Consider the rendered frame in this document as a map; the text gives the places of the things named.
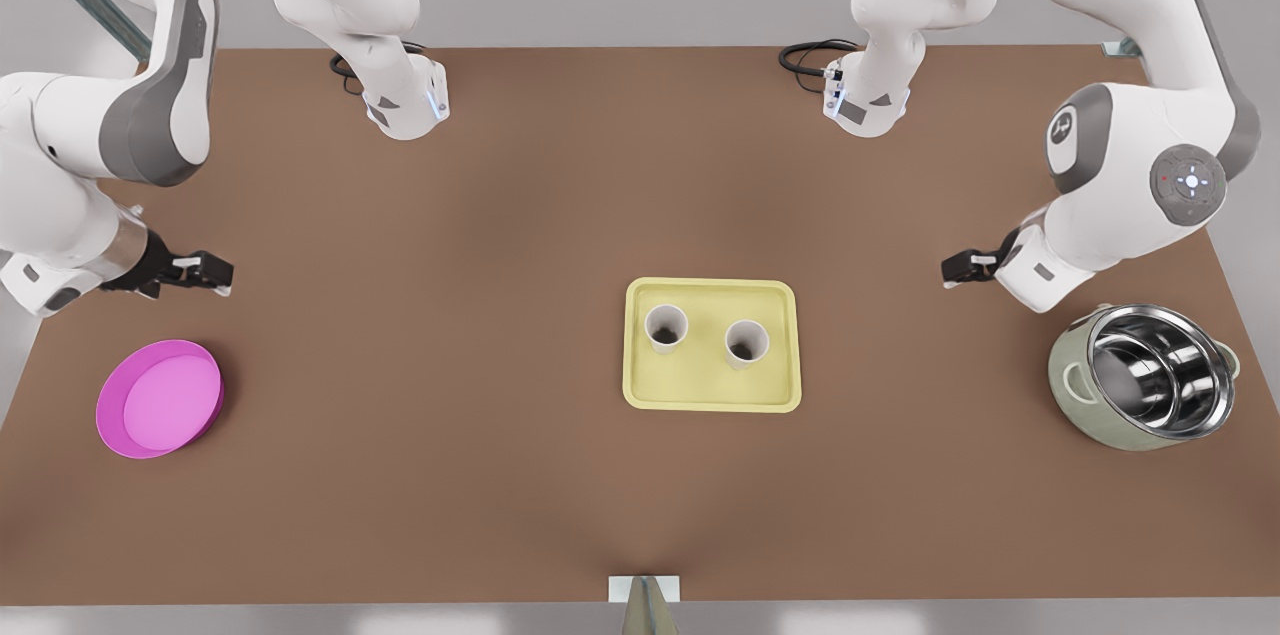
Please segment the white IKEA cup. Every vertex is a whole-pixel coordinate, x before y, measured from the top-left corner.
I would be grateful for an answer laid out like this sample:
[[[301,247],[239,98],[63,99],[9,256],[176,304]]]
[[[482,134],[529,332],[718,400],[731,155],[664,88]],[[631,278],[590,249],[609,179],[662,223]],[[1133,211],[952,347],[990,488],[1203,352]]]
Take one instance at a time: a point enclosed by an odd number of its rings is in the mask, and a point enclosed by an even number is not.
[[[735,370],[745,370],[763,360],[771,348],[771,335],[754,320],[739,320],[724,332],[724,358]]]
[[[658,355],[671,355],[689,333],[689,318],[676,303],[658,303],[643,321],[650,347]]]

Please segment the yellow rectangular tray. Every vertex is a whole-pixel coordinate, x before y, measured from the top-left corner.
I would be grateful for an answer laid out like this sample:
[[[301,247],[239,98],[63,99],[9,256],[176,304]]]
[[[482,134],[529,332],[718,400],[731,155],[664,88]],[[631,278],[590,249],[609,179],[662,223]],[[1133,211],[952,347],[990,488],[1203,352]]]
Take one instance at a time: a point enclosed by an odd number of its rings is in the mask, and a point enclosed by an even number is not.
[[[658,303],[676,303],[687,335],[671,355],[650,347],[643,321]],[[639,410],[788,414],[803,397],[797,306],[782,280],[639,278],[625,296],[622,393]],[[724,358],[724,332],[760,323],[768,355],[745,370]]]

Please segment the pink round bowl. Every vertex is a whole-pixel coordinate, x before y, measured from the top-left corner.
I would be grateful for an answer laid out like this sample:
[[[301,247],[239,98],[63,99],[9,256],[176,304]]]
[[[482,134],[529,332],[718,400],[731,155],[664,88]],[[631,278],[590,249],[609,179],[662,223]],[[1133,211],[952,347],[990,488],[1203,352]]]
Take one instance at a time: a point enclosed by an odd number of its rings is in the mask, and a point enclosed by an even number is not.
[[[131,460],[151,460],[188,446],[218,419],[224,380],[214,356],[188,341],[140,348],[106,376],[95,407],[104,446]]]

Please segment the green steel-lined pot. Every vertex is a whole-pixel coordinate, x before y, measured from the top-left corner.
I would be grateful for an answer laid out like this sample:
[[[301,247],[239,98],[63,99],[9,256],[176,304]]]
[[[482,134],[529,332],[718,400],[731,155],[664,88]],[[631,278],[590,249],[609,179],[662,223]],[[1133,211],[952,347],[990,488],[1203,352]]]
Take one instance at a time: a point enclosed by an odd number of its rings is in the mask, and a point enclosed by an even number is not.
[[[1117,451],[1157,451],[1216,433],[1242,361],[1183,312],[1102,303],[1052,344],[1047,379],[1064,416]]]

